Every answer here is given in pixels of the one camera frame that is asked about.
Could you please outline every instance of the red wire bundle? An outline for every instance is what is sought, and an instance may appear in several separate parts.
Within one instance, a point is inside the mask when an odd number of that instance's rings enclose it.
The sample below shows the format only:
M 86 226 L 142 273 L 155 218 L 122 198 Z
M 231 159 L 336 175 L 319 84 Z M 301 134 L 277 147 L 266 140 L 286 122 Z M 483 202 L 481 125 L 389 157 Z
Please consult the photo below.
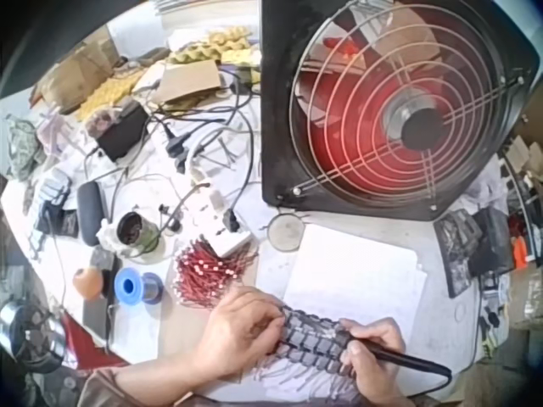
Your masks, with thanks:
M 204 240 L 197 240 L 175 258 L 177 275 L 172 289 L 180 303 L 214 308 L 230 284 L 241 281 L 256 255 L 248 255 L 249 244 L 222 259 Z

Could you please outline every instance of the white table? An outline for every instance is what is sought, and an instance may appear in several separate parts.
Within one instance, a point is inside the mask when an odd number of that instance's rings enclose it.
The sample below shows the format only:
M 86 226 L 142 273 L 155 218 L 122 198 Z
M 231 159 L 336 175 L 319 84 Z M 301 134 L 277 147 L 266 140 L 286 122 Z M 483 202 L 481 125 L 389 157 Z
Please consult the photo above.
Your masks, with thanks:
M 233 101 L 224 101 L 222 103 L 229 104 L 233 103 Z M 250 107 L 245 108 L 244 112 L 248 115 L 254 127 L 256 129 L 260 128 L 260 100 L 254 100 Z M 180 132 L 182 128 L 193 126 L 194 124 L 175 123 L 172 130 Z M 233 194 L 231 192 L 242 184 L 246 171 L 247 136 L 225 134 L 224 138 L 229 149 L 239 156 L 232 168 L 226 169 L 210 161 L 204 162 L 203 159 L 200 161 L 206 172 L 213 175 L 214 186 L 220 189 L 223 195 L 230 193 L 230 199 L 232 199 Z M 260 136 L 258 133 L 256 141 L 258 157 L 260 156 Z M 135 163 L 135 167 L 138 168 L 131 177 L 136 178 L 149 173 L 164 174 L 171 177 L 177 192 L 179 195 L 183 195 L 184 191 L 187 190 L 187 181 L 183 176 L 175 173 L 173 160 L 167 158 L 162 147 L 164 142 L 165 135 L 160 128 L 153 134 L 152 142 L 147 143 L 143 153 Z M 132 154 L 133 152 L 130 152 L 126 159 L 129 159 Z M 221 148 L 206 153 L 206 155 L 213 160 L 226 162 L 226 156 Z M 69 159 L 61 167 L 70 176 L 73 176 L 75 186 L 81 185 L 84 182 L 81 166 L 82 156 L 78 156 L 73 152 L 67 152 L 66 156 Z M 89 168 L 92 168 L 90 178 L 114 168 L 111 163 L 104 164 L 105 161 L 103 160 L 101 165 L 96 165 L 94 160 L 89 165 Z M 252 181 L 256 182 L 251 183 L 240 199 L 237 212 L 260 242 L 257 286 L 281 296 L 288 282 L 290 267 L 295 262 L 296 255 L 279 253 L 266 240 L 264 226 L 267 226 L 269 220 L 277 214 L 277 210 L 269 208 L 260 197 L 260 184 L 257 183 L 258 168 L 259 166 L 256 165 L 253 171 Z M 101 183 L 109 203 L 114 189 L 115 178 L 113 176 L 104 178 Z M 23 194 L 24 186 L 16 181 L 11 181 L 2 196 L 2 205 L 15 238 L 25 253 L 28 254 L 25 250 L 27 247 L 28 220 L 21 213 Z M 131 210 L 134 204 L 137 204 L 146 217 L 158 223 L 159 213 L 157 209 L 159 205 L 176 206 L 177 199 L 171 184 L 166 180 L 156 178 L 152 181 L 150 179 L 134 181 L 120 190 L 118 204 L 115 208 L 115 218 Z M 473 356 L 475 330 L 478 329 L 475 315 L 478 294 L 476 287 L 472 286 L 458 298 L 449 299 L 441 254 L 431 222 L 387 220 L 325 213 L 309 213 L 308 215 L 305 220 L 311 223 L 414 250 L 417 253 L 422 270 L 428 273 L 428 278 L 407 350 L 410 354 L 450 367 L 454 374 L 468 367 Z M 141 272 L 152 271 L 164 279 L 170 264 L 169 256 L 171 256 L 174 242 L 174 237 L 166 237 L 165 249 L 162 255 L 152 255 L 146 261 L 125 260 L 124 266 L 134 266 Z M 84 245 L 81 241 L 64 238 L 58 239 L 58 245 L 64 266 L 64 277 L 67 282 L 64 306 L 76 321 L 81 323 L 83 300 L 73 288 L 71 280 L 77 269 L 88 264 L 92 248 Z M 51 238 L 47 239 L 45 243 L 41 260 L 39 262 L 31 261 L 31 263 L 36 273 L 43 280 L 47 291 L 55 298 L 60 298 L 63 278 Z M 111 347 L 120 357 L 131 363 L 154 359 L 158 353 L 159 327 L 159 305 L 150 313 L 142 304 L 131 308 L 119 307 L 115 312 L 115 328 Z M 501 342 L 507 338 L 507 329 L 504 328 L 504 331 L 505 333 L 501 335 Z M 426 390 L 439 384 L 441 380 L 438 376 L 405 370 L 401 371 L 399 376 L 400 387 L 406 393 L 417 393 Z M 208 390 L 209 395 L 217 399 L 251 400 L 262 399 L 263 397 L 263 389 L 260 384 L 252 382 L 251 379 L 246 379 L 239 385 L 231 383 L 214 384 Z

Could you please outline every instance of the blue spool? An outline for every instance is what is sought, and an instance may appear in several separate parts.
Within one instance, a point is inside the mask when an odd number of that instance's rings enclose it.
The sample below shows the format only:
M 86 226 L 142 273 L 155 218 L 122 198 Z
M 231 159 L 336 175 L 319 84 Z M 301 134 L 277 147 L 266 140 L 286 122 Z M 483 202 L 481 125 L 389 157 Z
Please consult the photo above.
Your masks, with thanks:
M 154 273 L 140 276 L 136 270 L 128 267 L 117 273 L 115 295 L 124 304 L 158 304 L 162 299 L 164 286 L 160 277 Z

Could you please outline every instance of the fan guard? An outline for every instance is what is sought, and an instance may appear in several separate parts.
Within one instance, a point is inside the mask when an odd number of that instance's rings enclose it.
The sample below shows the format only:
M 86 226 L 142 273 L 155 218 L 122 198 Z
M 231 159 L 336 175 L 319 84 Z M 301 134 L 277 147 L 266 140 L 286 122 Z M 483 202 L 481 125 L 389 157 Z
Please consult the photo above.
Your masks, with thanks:
M 495 5 L 486 4 L 495 14 L 488 21 L 475 4 L 460 1 L 286 3 L 263 0 L 262 9 L 265 200 L 437 217 L 503 143 L 519 109 L 513 99 L 525 96 L 537 58 L 512 64 L 503 57 L 492 37 L 505 29 L 496 23 L 504 16 Z M 266 21 L 280 9 L 283 18 L 286 11 L 298 19 L 278 58 L 280 40 L 266 37 L 279 28 Z M 505 32 L 516 33 L 507 23 Z M 279 72 L 270 73 L 272 67 Z M 277 79 L 288 75 L 288 90 L 278 91 Z M 278 137 L 281 113 L 287 125 Z M 277 155 L 281 140 L 291 157 Z M 285 163 L 294 171 L 280 178 L 285 169 L 277 166 Z

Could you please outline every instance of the orange ball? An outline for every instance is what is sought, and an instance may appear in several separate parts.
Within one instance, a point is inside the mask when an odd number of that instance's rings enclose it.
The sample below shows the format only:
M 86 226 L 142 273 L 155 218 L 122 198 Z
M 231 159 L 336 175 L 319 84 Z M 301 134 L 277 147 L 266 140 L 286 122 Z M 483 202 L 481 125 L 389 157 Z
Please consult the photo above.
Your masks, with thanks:
M 79 269 L 74 275 L 74 287 L 84 299 L 96 299 L 104 287 L 102 271 L 96 267 Z

